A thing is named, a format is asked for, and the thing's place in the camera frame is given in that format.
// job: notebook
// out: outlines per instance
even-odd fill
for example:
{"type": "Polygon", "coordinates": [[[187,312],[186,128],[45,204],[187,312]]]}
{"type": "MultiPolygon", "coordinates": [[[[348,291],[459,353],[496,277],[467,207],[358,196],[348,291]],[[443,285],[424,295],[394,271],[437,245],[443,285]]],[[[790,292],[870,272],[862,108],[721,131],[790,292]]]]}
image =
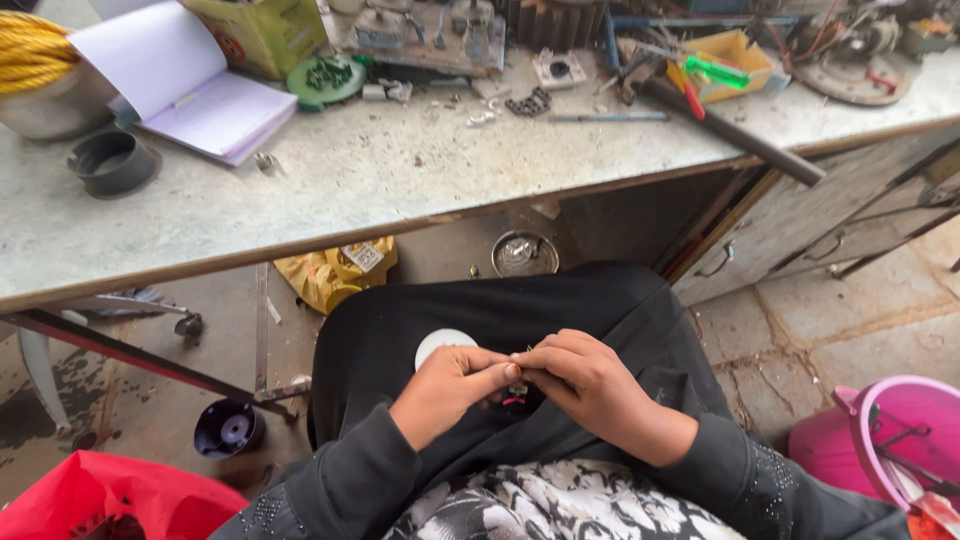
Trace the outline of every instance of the notebook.
{"type": "Polygon", "coordinates": [[[237,165],[297,109],[297,96],[227,71],[216,39],[175,0],[67,37],[132,108],[137,125],[237,165]]]}

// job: white round disc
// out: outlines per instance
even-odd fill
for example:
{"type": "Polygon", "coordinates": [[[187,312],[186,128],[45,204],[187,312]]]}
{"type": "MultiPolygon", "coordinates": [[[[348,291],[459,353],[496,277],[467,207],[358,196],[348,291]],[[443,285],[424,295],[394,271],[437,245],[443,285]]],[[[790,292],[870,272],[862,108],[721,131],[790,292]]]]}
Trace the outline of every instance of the white round disc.
{"type": "Polygon", "coordinates": [[[423,341],[420,342],[420,346],[417,347],[417,355],[414,357],[414,370],[418,371],[420,366],[423,365],[423,361],[432,355],[438,347],[442,347],[443,345],[476,347],[477,342],[473,341],[473,338],[465,333],[459,330],[453,330],[452,328],[432,331],[424,337],[423,341]]]}

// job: workbench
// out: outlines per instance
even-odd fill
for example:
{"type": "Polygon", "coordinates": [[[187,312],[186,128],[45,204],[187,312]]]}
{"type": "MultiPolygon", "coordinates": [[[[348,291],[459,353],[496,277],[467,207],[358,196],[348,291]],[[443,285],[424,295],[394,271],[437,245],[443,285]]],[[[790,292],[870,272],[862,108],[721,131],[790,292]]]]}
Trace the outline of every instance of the workbench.
{"type": "MultiPolygon", "coordinates": [[[[553,111],[591,112],[595,103],[627,110],[612,91],[592,95],[603,82],[602,53],[577,54],[590,81],[554,92],[553,111]]],[[[508,51],[503,80],[515,98],[537,85],[532,58],[508,51]]],[[[960,122],[958,66],[957,48],[928,56],[909,95],[885,108],[834,102],[798,84],[708,107],[780,147],[833,153],[960,122]]],[[[145,188],[110,201],[88,196],[66,168],[75,140],[34,142],[0,126],[0,313],[511,205],[759,164],[678,114],[667,122],[550,123],[504,110],[491,124],[467,127],[485,110],[468,87],[418,87],[405,105],[354,101],[300,112],[261,148],[276,158],[268,172],[252,160],[227,168],[134,130],[161,154],[162,169],[145,188]]],[[[661,107],[641,97],[630,110],[661,107]]]]}

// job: red plastic bag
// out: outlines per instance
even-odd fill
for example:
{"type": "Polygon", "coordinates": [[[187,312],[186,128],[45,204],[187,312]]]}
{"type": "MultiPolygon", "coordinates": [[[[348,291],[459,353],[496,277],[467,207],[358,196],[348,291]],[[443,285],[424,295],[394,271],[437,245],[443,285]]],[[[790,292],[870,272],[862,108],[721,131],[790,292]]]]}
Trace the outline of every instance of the red plastic bag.
{"type": "Polygon", "coordinates": [[[79,451],[0,511],[0,540],[70,540],[122,516],[133,516],[147,540],[205,540],[247,504],[214,479],[79,451]]]}

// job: hand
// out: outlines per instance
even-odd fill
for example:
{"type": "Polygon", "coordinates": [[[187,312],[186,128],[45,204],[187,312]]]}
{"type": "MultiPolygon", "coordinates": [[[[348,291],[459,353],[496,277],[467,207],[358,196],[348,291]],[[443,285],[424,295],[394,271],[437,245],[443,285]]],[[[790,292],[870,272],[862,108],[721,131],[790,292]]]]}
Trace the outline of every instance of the hand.
{"type": "Polygon", "coordinates": [[[394,423],[419,452],[488,394],[520,379],[510,357],[479,347],[439,347],[390,407],[394,423]]]}
{"type": "Polygon", "coordinates": [[[616,352],[587,333],[561,330],[511,358],[577,424],[654,467],[680,461],[693,445],[697,421],[656,404],[616,352]]]}

